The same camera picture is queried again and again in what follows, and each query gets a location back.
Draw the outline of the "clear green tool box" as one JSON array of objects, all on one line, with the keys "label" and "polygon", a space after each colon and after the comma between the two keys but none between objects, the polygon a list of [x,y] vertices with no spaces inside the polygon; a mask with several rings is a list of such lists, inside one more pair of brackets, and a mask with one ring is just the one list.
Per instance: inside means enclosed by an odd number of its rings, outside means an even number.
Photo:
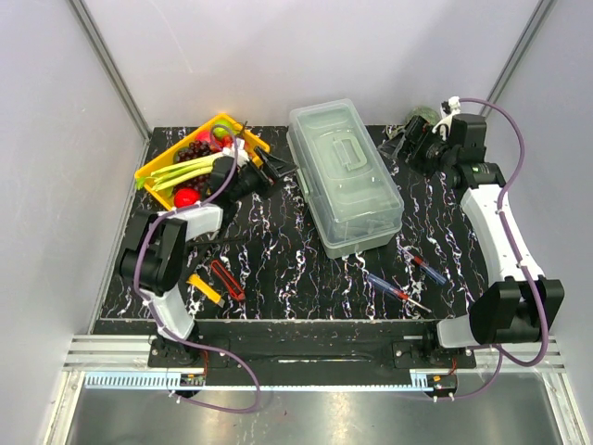
[{"label": "clear green tool box", "polygon": [[286,138],[327,257],[387,245],[402,227],[404,202],[354,104],[293,109]]}]

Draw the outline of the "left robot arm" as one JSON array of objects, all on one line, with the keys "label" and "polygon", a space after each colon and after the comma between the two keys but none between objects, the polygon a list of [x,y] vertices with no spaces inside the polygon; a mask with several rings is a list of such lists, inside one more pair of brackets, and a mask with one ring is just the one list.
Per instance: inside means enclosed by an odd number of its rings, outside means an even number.
[{"label": "left robot arm", "polygon": [[233,219],[236,203],[256,194],[272,196],[297,165],[260,147],[241,164],[239,155],[218,153],[205,194],[185,208],[154,212],[140,210],[129,220],[116,258],[115,272],[129,283],[151,311],[158,333],[171,340],[168,353],[181,366],[197,362],[201,345],[191,335],[193,317],[185,308],[180,283],[186,244],[202,235],[215,235]]}]

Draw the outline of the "steel claw hammer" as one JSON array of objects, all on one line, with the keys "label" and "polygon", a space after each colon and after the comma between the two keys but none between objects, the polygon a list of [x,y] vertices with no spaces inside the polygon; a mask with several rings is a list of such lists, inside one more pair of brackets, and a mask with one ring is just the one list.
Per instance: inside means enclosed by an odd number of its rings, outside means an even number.
[{"label": "steel claw hammer", "polygon": [[[189,241],[197,241],[197,240],[204,240],[204,239],[214,239],[218,237],[227,237],[229,235],[229,224],[224,222],[222,224],[222,228],[216,230],[214,232],[207,232],[203,235],[198,235],[194,238],[191,238]],[[203,260],[207,257],[210,251],[214,248],[224,246],[224,245],[213,245],[213,246],[200,246],[200,247],[188,247],[185,245],[185,252],[188,254],[188,262],[187,267],[190,270],[194,270],[197,268]]]}]

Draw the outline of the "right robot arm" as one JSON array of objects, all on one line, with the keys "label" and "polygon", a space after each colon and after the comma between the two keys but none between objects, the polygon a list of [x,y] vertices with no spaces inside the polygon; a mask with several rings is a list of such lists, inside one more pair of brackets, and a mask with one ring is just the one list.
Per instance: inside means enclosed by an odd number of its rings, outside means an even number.
[{"label": "right robot arm", "polygon": [[385,157],[408,155],[422,172],[447,176],[485,256],[489,287],[466,315],[440,321],[422,343],[423,359],[434,367],[450,361],[455,348],[547,344],[564,296],[530,257],[507,199],[511,179],[486,163],[485,137],[484,117],[453,111],[439,125],[414,117],[401,135],[377,146],[353,109],[295,111],[287,134],[293,163],[258,152],[274,180],[297,175],[330,259],[386,246],[400,231],[404,202]]}]

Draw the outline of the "black handled tool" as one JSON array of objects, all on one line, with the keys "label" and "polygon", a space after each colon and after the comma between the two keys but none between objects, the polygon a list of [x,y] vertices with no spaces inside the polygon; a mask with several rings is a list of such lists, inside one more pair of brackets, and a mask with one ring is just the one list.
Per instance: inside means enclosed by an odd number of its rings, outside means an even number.
[{"label": "black handled tool", "polygon": [[186,245],[188,247],[200,247],[200,246],[234,244],[234,243],[241,243],[241,242],[245,242],[245,241],[247,241],[247,237],[239,235],[239,236],[218,237],[218,238],[214,238],[214,239],[188,241],[186,243]]}]

